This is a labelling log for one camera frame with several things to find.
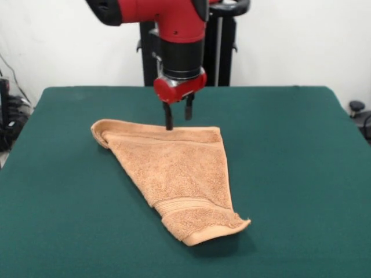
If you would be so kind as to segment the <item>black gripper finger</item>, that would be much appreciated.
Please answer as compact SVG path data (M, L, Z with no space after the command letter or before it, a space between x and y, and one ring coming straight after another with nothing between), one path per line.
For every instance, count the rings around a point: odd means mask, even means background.
M195 94L189 94L186 99L186 106L185 106L185 120L192 119L192 105L194 100Z
M165 113L166 130L173 130L173 116L171 107L168 103L162 103L162 106Z

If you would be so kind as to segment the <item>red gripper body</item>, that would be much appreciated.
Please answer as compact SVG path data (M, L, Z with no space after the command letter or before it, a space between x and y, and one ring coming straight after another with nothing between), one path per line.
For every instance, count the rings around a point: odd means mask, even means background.
M167 103L173 104L181 101L187 95L196 93L206 85L207 76L204 69L196 78L185 81L176 81L162 75L154 80L154 90L158 98Z

